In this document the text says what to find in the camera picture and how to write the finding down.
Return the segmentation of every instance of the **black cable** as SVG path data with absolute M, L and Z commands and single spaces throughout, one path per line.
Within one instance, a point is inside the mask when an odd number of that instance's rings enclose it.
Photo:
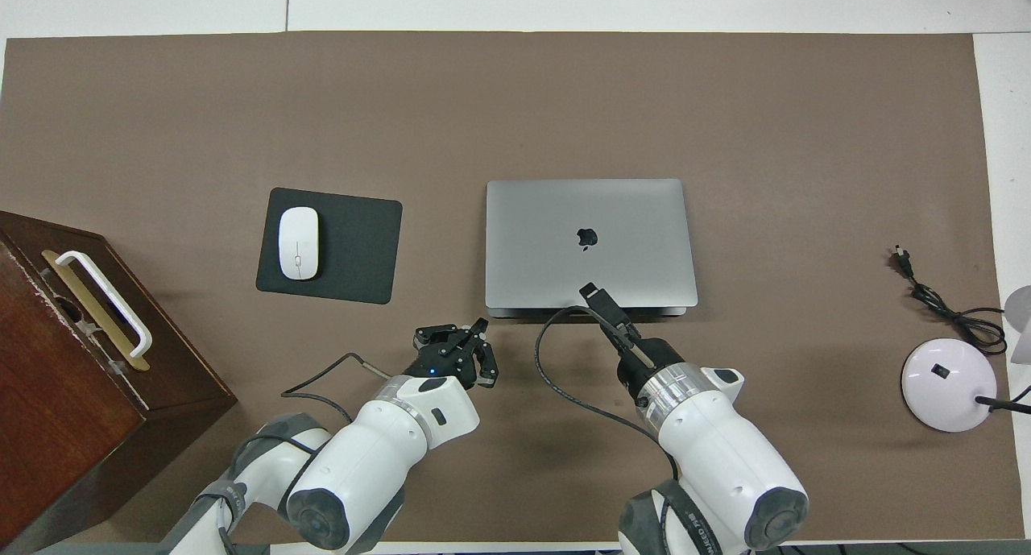
M 913 553 L 914 555 L 930 555 L 929 553 L 925 553 L 923 551 L 917 551 L 916 549 L 909 547 L 909 545 L 906 545 L 904 543 L 896 543 L 895 545 L 898 545 L 902 549 L 905 549 L 906 551 L 908 551 L 909 553 Z
M 288 438 L 287 436 L 280 436 L 279 434 L 265 434 L 259 432 L 257 434 L 254 434 L 245 438 L 242 443 L 240 443 L 238 447 L 236 447 L 236 450 L 233 451 L 233 458 L 229 459 L 229 474 L 232 475 L 233 478 L 236 478 L 236 475 L 239 475 L 239 471 L 236 470 L 236 463 L 240 460 L 240 456 L 243 455 L 243 451 L 246 450 L 247 446 L 251 446 L 251 443 L 255 440 L 261 440 L 265 438 L 272 440 L 279 440 L 280 443 L 287 443 L 288 445 L 294 446 L 309 454 L 315 453 L 313 449 L 310 449 L 293 438 Z
M 591 404 L 589 404 L 587 402 L 578 400 L 577 398 L 573 397 L 572 395 L 566 393 L 566 391 L 563 390 L 562 388 L 558 387 L 556 385 L 556 383 L 552 382 L 552 379 L 548 378 L 548 376 L 544 373 L 544 368 L 543 368 L 543 366 L 540 365 L 540 340 L 543 339 L 544 332 L 547 331 L 547 328 L 552 327 L 552 324 L 554 324 L 557 320 L 563 318 L 564 316 L 568 316 L 572 312 L 583 312 L 585 314 L 589 314 L 591 317 L 593 317 L 595 319 L 595 321 L 598 322 L 598 324 L 601 327 L 603 327 L 606 330 L 610 331 L 612 333 L 612 335 L 620 335 L 619 330 L 616 329 L 612 326 L 612 324 L 609 324 L 607 321 L 605 321 L 603 319 L 603 317 L 599 316 L 593 309 L 589 309 L 588 307 L 584 307 L 581 305 L 571 305 L 571 306 L 566 307 L 564 309 L 560 309 L 557 314 L 555 314 L 547 321 L 544 322 L 543 327 L 540 328 L 540 333 L 537 334 L 537 341 L 534 342 L 534 345 L 533 345 L 533 361 L 534 361 L 534 363 L 537 364 L 537 372 L 540 373 L 540 378 L 544 379 L 544 383 L 547 384 L 550 387 L 552 387 L 552 390 L 555 390 L 556 393 L 558 393 L 563 398 L 569 400 L 570 402 L 572 402 L 574 404 L 577 404 L 581 409 L 589 410 L 589 411 L 591 411 L 593 413 L 596 413 L 598 415 L 604 416 L 605 418 L 607 418 L 609 420 L 614 420 L 616 422 L 619 422 L 623 426 L 628 426 L 630 428 L 633 428 L 634 430 L 636 430 L 636 431 L 640 432 L 641 434 L 644 434 L 645 436 L 647 436 L 648 439 L 651 439 L 653 443 L 656 444 L 656 446 L 659 446 L 659 449 L 662 450 L 662 453 L 665 454 L 666 458 L 669 460 L 669 467 L 673 471 L 673 480 L 674 481 L 675 480 L 679 480 L 680 475 L 679 475 L 679 470 L 676 468 L 676 461 L 673 460 L 673 456 L 670 456 L 669 453 L 667 453 L 665 450 L 662 449 L 662 446 L 659 445 L 659 439 L 656 438 L 655 435 L 653 435 L 647 430 L 641 428 L 640 426 L 637 426 L 633 422 L 630 422 L 629 420 L 626 420 L 624 418 L 616 416 L 614 414 L 607 413 L 607 412 L 605 412 L 605 411 L 603 411 L 601 409 L 592 406 Z
M 219 527 L 219 538 L 222 540 L 222 548 L 226 551 L 226 555 L 237 555 L 233 542 L 229 541 L 229 531 L 226 527 Z
M 335 362 L 333 362 L 332 364 L 330 364 L 329 366 L 327 366 L 321 372 L 312 376 L 311 378 L 305 380 L 302 383 L 299 383 L 297 386 L 294 386 L 293 388 L 284 391 L 279 395 L 282 396 L 284 398 L 307 398 L 309 400 L 319 400 L 320 402 L 329 404 L 336 412 L 340 413 L 340 415 L 342 415 L 343 418 L 347 420 L 347 423 L 351 424 L 352 422 L 354 422 L 354 419 L 351 418 L 351 415 L 347 414 L 347 411 L 343 410 L 343 406 L 341 406 L 340 404 L 334 402 L 333 400 L 330 400 L 329 398 L 327 398 L 325 396 L 320 396 L 320 394 L 308 394 L 306 392 L 298 392 L 298 390 L 300 390 L 301 388 L 304 388 L 305 386 L 307 386 L 307 385 L 315 382 L 317 380 L 321 379 L 322 377 L 324 377 L 327 373 L 329 373 L 330 371 L 332 371 L 333 368 L 335 368 L 339 364 L 342 364 L 348 358 L 353 358 L 355 361 L 357 361 L 359 364 L 361 364 L 362 367 L 364 367 L 365 369 L 368 369 L 369 371 L 375 373 L 376 376 L 379 376 L 380 378 L 383 378 L 383 377 L 390 378 L 389 374 L 384 373 L 381 370 L 379 370 L 379 368 L 376 368 L 372 364 L 370 364 L 370 363 L 366 362 L 365 360 L 363 360 L 362 357 L 359 356 L 358 354 L 356 354 L 354 352 L 347 352 L 346 354 L 340 356 L 338 358 L 338 360 L 336 360 Z
M 916 278 L 913 278 L 912 262 L 909 260 L 909 251 L 905 251 L 899 246 L 895 246 L 895 252 L 892 254 L 892 257 L 898 264 L 902 275 L 909 280 L 909 283 L 912 284 L 912 291 L 909 295 L 912 296 L 913 299 L 920 301 L 924 305 L 927 305 L 928 309 L 938 314 L 938 316 L 944 318 L 945 321 L 953 324 L 961 337 L 979 350 L 982 354 L 985 354 L 986 356 L 998 356 L 998 354 L 1005 353 L 1006 335 L 1002 326 L 982 318 L 973 318 L 970 316 L 970 314 L 982 312 L 1002 314 L 1002 309 L 999 309 L 998 307 L 975 307 L 973 309 L 965 309 L 964 312 L 951 309 L 945 304 L 945 300 L 942 299 L 936 291 L 934 291 L 931 287 L 918 283 Z
M 1017 394 L 1017 397 L 1013 398 L 1012 400 L 1009 400 L 1009 401 L 1010 402 L 1019 402 L 1019 401 L 1021 401 L 1021 398 L 1023 398 L 1024 396 L 1028 395 L 1028 392 L 1031 392 L 1031 386 L 1028 386 L 1027 388 L 1025 388 L 1023 392 L 1021 392 L 1020 394 Z
M 294 492 L 294 487 L 297 486 L 297 481 L 300 481 L 301 477 L 303 477 L 304 474 L 307 472 L 308 466 L 310 466 L 311 463 L 314 462 L 315 458 L 319 457 L 319 453 L 322 451 L 323 447 L 326 446 L 326 445 L 328 445 L 328 444 L 329 444 L 329 440 L 326 440 L 325 443 L 323 443 L 323 445 L 321 447 L 319 447 L 318 449 L 315 449 L 315 451 L 313 453 L 311 453 L 311 456 L 309 456 L 308 459 L 304 461 L 304 464 L 302 464 L 301 467 L 299 467 L 297 469 L 297 475 L 294 475 L 294 479 L 292 481 L 290 481 L 290 484 L 287 485 L 287 490 L 284 491 L 282 492 L 282 496 L 279 497 L 279 504 L 277 504 L 276 508 L 275 508 L 275 510 L 276 510 L 277 513 L 286 513 L 287 512 L 287 499 L 289 499 L 290 498 L 290 494 Z

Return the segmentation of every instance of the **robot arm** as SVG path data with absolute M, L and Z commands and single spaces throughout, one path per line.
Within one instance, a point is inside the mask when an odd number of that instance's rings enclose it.
M 471 328 L 417 330 L 415 361 L 332 437 L 303 414 L 263 426 L 197 497 L 159 553 L 233 553 L 229 532 L 255 502 L 279 512 L 315 547 L 347 554 L 372 549 L 404 502 L 411 466 L 479 424 L 466 390 L 490 388 L 498 376 L 486 329 L 480 319 Z
M 642 338 L 604 290 L 580 290 L 618 333 L 617 376 L 681 472 L 634 497 L 620 520 L 630 555 L 734 555 L 775 547 L 798 530 L 808 497 L 769 440 L 733 407 L 744 377 L 698 368 L 666 341 Z

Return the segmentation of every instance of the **black button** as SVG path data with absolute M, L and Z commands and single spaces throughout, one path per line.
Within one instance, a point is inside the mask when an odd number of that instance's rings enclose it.
M 729 369 L 719 368 L 712 370 L 716 372 L 716 377 L 723 381 L 725 384 L 733 384 L 737 382 L 737 374 Z
M 429 392 L 430 390 L 436 390 L 447 382 L 446 378 L 431 378 L 419 386 L 420 392 Z

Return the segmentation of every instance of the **brown table mat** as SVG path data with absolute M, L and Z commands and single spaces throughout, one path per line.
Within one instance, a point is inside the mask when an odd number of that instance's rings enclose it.
M 166 532 L 280 390 L 484 307 L 494 178 L 680 177 L 701 304 L 641 327 L 747 378 L 737 401 L 811 499 L 799 540 L 1023 536 L 1010 418 L 942 434 L 899 374 L 954 336 L 886 265 L 902 242 L 957 306 L 997 305 L 969 36 L 291 33 L 8 41 L 0 207 L 107 236 L 240 403 L 91 541 Z M 269 189 L 397 199 L 388 305 L 254 287 Z M 609 541 L 667 476 L 626 427 L 536 376 L 538 325 L 492 324 L 501 379 L 472 435 L 408 479 L 393 541 Z M 550 333 L 570 392 L 633 406 L 596 328 Z M 1002 361 L 993 362 L 1005 391 Z M 358 368 L 317 391 L 357 410 Z M 235 537 L 299 541 L 269 512 Z

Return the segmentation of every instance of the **black connector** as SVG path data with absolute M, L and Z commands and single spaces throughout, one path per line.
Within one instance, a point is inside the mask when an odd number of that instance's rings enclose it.
M 625 339 L 633 341 L 640 338 L 640 331 L 637 331 L 637 328 L 634 327 L 633 322 L 630 321 L 630 316 L 627 316 L 627 313 L 620 307 L 611 295 L 608 295 L 607 291 L 598 289 L 594 284 L 586 284 L 586 286 L 580 288 L 579 294 L 587 301 L 587 306 L 594 309 L 596 314 L 611 324 L 612 327 L 622 331 Z
M 907 280 L 912 279 L 912 263 L 909 263 L 909 251 L 902 249 L 899 246 L 895 246 L 895 264 L 899 266 L 902 274 L 906 276 Z

